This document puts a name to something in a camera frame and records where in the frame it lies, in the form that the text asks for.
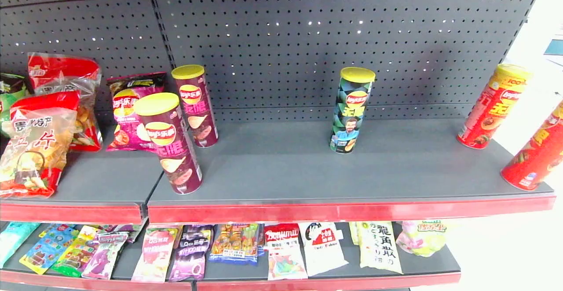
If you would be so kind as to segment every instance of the lay's chip can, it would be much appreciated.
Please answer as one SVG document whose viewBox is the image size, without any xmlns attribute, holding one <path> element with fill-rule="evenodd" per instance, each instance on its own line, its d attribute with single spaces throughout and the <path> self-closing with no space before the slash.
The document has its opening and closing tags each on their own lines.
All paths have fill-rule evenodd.
<svg viewBox="0 0 563 291">
<path fill-rule="evenodd" d="M 330 149 L 336 153 L 354 149 L 375 80 L 376 74 L 370 69 L 346 67 L 340 71 L 330 137 Z"/>
</svg>

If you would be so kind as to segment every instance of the store shelf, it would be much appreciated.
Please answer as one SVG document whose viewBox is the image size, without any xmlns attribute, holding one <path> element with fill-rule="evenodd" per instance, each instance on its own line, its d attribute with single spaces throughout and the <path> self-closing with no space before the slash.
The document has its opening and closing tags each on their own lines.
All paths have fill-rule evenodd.
<svg viewBox="0 0 563 291">
<path fill-rule="evenodd" d="M 360 268 L 359 247 L 352 243 L 346 223 L 336 225 L 344 234 L 340 241 L 348 265 L 318 274 L 306 280 L 266 281 L 268 276 L 267 257 L 260 257 L 258 266 L 238 266 L 207 261 L 205 278 L 197 282 L 198 291 L 254 291 L 271 290 L 374 290 L 399 287 L 416 287 L 457 283 L 461 269 L 447 247 L 424 258 L 398 250 L 404 275 L 374 268 Z M 400 226 L 394 228 L 400 233 Z"/>
<path fill-rule="evenodd" d="M 104 134 L 112 140 L 113 127 Z M 21 222 L 140 224 L 141 207 L 162 174 L 155 155 L 144 151 L 68 153 L 57 192 L 49 198 L 9 198 L 0 219 Z"/>
<path fill-rule="evenodd" d="M 511 155 L 493 142 L 469 149 L 463 119 L 363 124 L 353 153 L 328 147 L 330 123 L 221 124 L 199 149 L 203 185 L 175 194 L 163 177 L 151 223 L 362 221 L 476 217 L 551 209 L 553 189 L 521 191 L 499 175 Z"/>
</svg>

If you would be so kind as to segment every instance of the potato chip canister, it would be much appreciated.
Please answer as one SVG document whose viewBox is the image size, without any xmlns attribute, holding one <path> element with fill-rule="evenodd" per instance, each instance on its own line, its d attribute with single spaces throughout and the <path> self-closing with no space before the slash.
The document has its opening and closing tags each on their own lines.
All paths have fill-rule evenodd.
<svg viewBox="0 0 563 291">
<path fill-rule="evenodd" d="M 532 74 L 526 69 L 500 64 L 479 95 L 457 139 L 473 149 L 484 149 L 526 88 Z"/>
<path fill-rule="evenodd" d="M 330 137 L 330 149 L 336 153 L 354 149 L 375 80 L 376 74 L 370 69 L 346 67 L 340 71 Z"/>
<path fill-rule="evenodd" d="M 530 141 L 501 171 L 511 185 L 535 190 L 563 161 L 563 101 L 543 121 Z"/>
<path fill-rule="evenodd" d="M 195 145 L 198 147 L 214 145 L 219 135 L 213 117 L 211 98 L 205 84 L 205 69 L 200 65 L 185 65 L 175 68 L 172 77 L 178 87 Z"/>
<path fill-rule="evenodd" d="M 178 95 L 168 92 L 147 95 L 133 109 L 155 145 L 172 189 L 178 194 L 197 190 L 201 185 L 201 169 L 187 138 Z"/>
</svg>

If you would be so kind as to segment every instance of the candy package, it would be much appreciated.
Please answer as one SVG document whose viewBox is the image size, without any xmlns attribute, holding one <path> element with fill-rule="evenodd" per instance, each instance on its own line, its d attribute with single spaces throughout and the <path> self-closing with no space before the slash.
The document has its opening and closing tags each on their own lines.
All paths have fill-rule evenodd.
<svg viewBox="0 0 563 291">
<path fill-rule="evenodd" d="M 407 253 L 430 257 L 446 244 L 448 227 L 444 221 L 403 221 L 397 245 Z"/>
<path fill-rule="evenodd" d="M 21 259 L 20 263 L 42 275 L 51 267 L 78 236 L 78 231 L 61 224 L 39 239 Z"/>
<path fill-rule="evenodd" d="M 94 116 L 96 91 L 100 87 L 100 66 L 92 59 L 28 53 L 29 78 L 36 95 L 61 91 L 79 91 L 80 107 L 73 123 L 71 150 L 98 151 L 102 135 Z"/>
<path fill-rule="evenodd" d="M 209 261 L 257 265 L 258 224 L 223 224 L 213 242 Z"/>
<path fill-rule="evenodd" d="M 309 277 L 347 265 L 336 225 L 332 222 L 299 223 Z"/>
<path fill-rule="evenodd" d="M 98 248 L 82 272 L 82 277 L 109 280 L 121 247 L 127 238 L 129 238 L 127 232 L 98 233 L 96 235 Z"/>
<path fill-rule="evenodd" d="M 80 277 L 98 247 L 95 239 L 100 232 L 101 229 L 84 225 L 78 237 L 62 253 L 52 269 L 65 276 Z"/>
<path fill-rule="evenodd" d="M 268 249 L 268 280 L 307 279 L 307 271 L 299 247 L 297 224 L 264 227 Z"/>
<path fill-rule="evenodd" d="M 50 196 L 72 141 L 78 91 L 20 99 L 10 117 L 14 136 L 0 159 L 0 197 Z"/>
<path fill-rule="evenodd" d="M 0 233 L 0 269 L 40 223 L 10 222 Z"/>
<path fill-rule="evenodd" d="M 177 228 L 148 227 L 143 238 L 143 252 L 131 281 L 165 282 L 168 263 L 177 235 Z"/>
<path fill-rule="evenodd" d="M 113 97 L 113 117 L 117 122 L 113 142 L 107 151 L 146 150 L 155 153 L 145 125 L 133 110 L 140 98 L 164 91 L 166 73 L 145 73 L 107 79 Z"/>
</svg>

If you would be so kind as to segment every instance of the yellow lid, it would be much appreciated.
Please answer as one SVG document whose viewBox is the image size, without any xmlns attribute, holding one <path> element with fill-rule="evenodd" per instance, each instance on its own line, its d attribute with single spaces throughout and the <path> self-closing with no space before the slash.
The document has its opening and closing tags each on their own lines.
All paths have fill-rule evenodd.
<svg viewBox="0 0 563 291">
<path fill-rule="evenodd" d="M 185 79 L 193 79 L 195 77 L 203 75 L 205 69 L 203 66 L 200 65 L 184 65 L 175 68 L 172 71 L 172 77 L 174 79 L 185 80 Z"/>
<path fill-rule="evenodd" d="M 163 92 L 140 98 L 133 109 L 138 115 L 153 116 L 166 113 L 178 105 L 179 98 L 175 93 Z"/>
<path fill-rule="evenodd" d="M 340 77 L 351 82 L 368 83 L 376 80 L 376 73 L 360 67 L 346 67 L 340 70 Z"/>
</svg>

